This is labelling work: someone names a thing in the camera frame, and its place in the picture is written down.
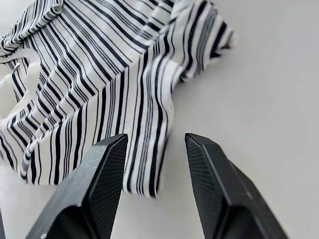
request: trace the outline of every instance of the striped shirt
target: striped shirt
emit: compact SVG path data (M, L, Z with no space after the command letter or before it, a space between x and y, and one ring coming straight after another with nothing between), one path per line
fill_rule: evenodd
M27 182L59 184L91 145L126 133L123 190L156 197L172 92L233 40L208 1L36 0L0 40L2 60L25 48L41 60L34 97L0 127L0 156ZM31 62L17 63L19 102Z

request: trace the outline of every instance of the black metal tool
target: black metal tool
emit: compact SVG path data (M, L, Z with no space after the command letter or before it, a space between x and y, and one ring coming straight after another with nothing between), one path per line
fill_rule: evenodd
M191 133L185 142L205 239L287 239L255 185L217 143Z
M128 138L93 145L57 188L27 239L109 239L118 207Z

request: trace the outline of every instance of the textured grip surface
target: textured grip surface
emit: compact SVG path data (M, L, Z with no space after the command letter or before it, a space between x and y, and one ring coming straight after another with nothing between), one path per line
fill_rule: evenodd
M88 207L98 238L109 239L122 189L124 173L123 158L128 139L114 144L97 175L88 196Z
M221 189L203 148L192 138L186 137L186 149L195 201L203 227L205 239L214 238L224 209Z

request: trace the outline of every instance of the black and white striped cloth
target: black and white striped cloth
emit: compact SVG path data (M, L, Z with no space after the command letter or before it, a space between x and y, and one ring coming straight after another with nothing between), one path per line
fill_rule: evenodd
M92 144L127 133L123 189L156 197L171 94L233 41L208 1L36 0L0 40L2 60L24 48L41 59L35 96L0 127L0 155L27 182L58 184ZM6 65L17 63L18 102L30 62Z

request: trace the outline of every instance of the white table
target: white table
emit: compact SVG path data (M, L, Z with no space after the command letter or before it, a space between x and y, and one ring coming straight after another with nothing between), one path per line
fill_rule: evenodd
M185 132L218 142L255 182L292 239L319 238L319 3L215 3L239 33L240 44L202 76L176 88L162 195L157 201L122 195L112 239L203 238ZM27 1L1 4L0 32L5 32ZM7 239L27 234L53 191L25 185L0 167Z

